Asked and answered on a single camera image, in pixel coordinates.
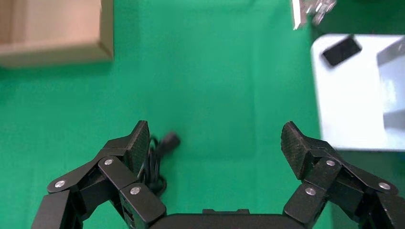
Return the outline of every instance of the green surface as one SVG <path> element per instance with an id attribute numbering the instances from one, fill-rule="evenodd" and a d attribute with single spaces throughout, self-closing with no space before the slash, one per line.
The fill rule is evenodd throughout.
<path id="1" fill-rule="evenodd" d="M 319 137 L 310 32 L 287 0 L 164 2 L 116 1 L 114 63 L 0 70 L 2 228 L 29 228 L 50 181 L 139 119 L 182 138 L 162 164 L 168 213 L 282 212 L 299 182 L 281 128 Z M 107 203 L 85 228 L 124 223 Z"/>

